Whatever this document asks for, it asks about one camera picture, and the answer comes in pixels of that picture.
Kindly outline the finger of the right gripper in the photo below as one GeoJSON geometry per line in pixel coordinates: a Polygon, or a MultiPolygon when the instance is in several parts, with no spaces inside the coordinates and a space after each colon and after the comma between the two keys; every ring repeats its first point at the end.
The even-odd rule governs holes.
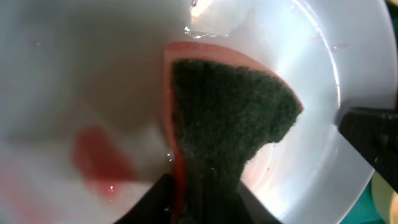
{"type": "Polygon", "coordinates": [[[350,108],[338,131],[397,190],[397,111],[350,108]]]}

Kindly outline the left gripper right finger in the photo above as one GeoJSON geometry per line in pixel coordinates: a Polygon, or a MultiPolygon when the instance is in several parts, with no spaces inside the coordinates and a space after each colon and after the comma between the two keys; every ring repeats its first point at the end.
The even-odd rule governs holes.
{"type": "Polygon", "coordinates": [[[255,224],[282,224],[278,218],[273,216],[268,209],[263,206],[259,199],[240,181],[238,185],[239,197],[242,201],[246,213],[255,224]]]}

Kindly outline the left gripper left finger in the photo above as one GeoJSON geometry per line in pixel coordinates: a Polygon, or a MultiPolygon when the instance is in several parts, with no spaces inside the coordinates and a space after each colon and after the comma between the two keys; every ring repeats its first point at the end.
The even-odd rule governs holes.
{"type": "Polygon", "coordinates": [[[114,224],[171,224],[174,180],[164,174],[144,196],[114,224]]]}

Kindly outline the light blue plastic plate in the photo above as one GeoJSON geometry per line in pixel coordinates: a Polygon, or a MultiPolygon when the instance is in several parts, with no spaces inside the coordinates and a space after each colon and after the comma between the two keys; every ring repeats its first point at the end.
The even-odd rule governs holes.
{"type": "Polygon", "coordinates": [[[396,102],[384,1],[2,1],[2,223],[112,223],[170,170],[162,53],[179,40],[234,49],[292,87],[303,113],[243,181],[283,223],[342,221],[373,168],[336,119],[396,102]]]}

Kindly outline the green pink dish sponge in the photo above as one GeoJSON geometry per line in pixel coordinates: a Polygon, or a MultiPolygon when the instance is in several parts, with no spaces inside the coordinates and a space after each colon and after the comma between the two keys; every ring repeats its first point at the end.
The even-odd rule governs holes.
{"type": "Polygon", "coordinates": [[[172,42],[164,51],[164,128],[175,159],[174,223],[252,223],[245,165],[303,110],[283,79],[235,50],[172,42]]]}

